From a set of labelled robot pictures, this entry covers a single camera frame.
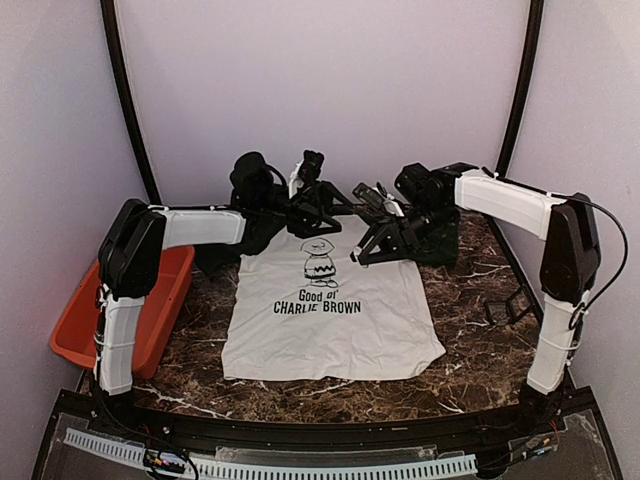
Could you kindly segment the white green Charlie Brown shirt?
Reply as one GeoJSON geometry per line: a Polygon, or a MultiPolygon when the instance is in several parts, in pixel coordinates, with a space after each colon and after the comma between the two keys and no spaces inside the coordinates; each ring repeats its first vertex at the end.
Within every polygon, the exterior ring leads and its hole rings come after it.
{"type": "Polygon", "coordinates": [[[225,378],[403,380],[445,354],[417,264],[359,265],[350,253],[367,226],[339,222],[341,232],[306,240],[281,230],[241,256],[225,378]]]}

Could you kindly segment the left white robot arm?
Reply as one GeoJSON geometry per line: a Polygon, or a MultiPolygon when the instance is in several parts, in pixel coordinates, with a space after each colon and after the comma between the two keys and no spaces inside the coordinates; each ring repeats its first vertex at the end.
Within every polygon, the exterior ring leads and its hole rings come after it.
{"type": "Polygon", "coordinates": [[[109,396],[129,392],[139,317],[156,285],[161,255],[202,245],[218,256],[256,255],[281,229],[302,239],[338,233],[352,202],[320,177],[323,154],[306,150],[290,176],[257,152],[242,155],[230,174],[227,205],[171,208],[127,200],[99,252],[100,312],[94,334],[94,380],[109,396]]]}

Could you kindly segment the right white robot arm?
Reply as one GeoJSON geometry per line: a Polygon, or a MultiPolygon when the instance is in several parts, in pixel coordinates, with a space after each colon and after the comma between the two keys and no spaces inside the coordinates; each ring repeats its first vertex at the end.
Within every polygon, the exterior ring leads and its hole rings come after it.
{"type": "Polygon", "coordinates": [[[402,202],[382,186],[360,183],[353,190],[376,212],[351,253],[362,266],[417,256],[428,238],[462,210],[506,222],[543,242],[543,320],[526,384],[544,395],[555,391],[597,298],[591,290],[602,260],[595,219],[600,206],[584,194],[547,192],[467,163],[434,170],[410,164],[394,185],[402,202]]]}

